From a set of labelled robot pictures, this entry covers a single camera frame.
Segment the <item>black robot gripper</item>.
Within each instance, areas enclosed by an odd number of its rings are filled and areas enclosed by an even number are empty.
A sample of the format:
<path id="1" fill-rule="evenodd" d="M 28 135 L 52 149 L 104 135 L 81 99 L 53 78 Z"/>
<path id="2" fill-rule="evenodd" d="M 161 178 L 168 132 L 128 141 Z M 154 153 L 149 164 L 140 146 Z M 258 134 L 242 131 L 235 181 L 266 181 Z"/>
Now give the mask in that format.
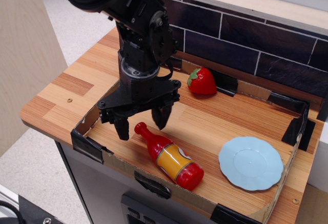
<path id="1" fill-rule="evenodd" d="M 152 118 L 162 130 L 170 117 L 172 106 L 179 101 L 178 89 L 181 82 L 171 79 L 173 65 L 167 65 L 170 73 L 158 76 L 160 67 L 141 71 L 130 65 L 119 65 L 119 82 L 110 93 L 101 99 L 102 123 L 114 123 L 121 140 L 129 140 L 128 118 L 146 110 L 152 111 Z"/>

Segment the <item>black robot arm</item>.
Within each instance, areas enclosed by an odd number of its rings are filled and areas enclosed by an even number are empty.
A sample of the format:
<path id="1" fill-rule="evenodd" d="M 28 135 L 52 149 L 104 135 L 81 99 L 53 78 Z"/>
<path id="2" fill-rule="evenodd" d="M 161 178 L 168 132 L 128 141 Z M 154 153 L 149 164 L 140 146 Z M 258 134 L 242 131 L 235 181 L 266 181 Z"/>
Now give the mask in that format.
<path id="1" fill-rule="evenodd" d="M 75 7 L 105 13 L 116 21 L 120 39 L 119 83 L 100 100 L 100 119 L 115 126 L 120 139 L 129 139 L 128 118 L 151 110 L 163 129 L 179 100 L 181 82 L 171 74 L 159 76 L 162 66 L 173 69 L 176 40 L 162 0 L 68 0 Z"/>

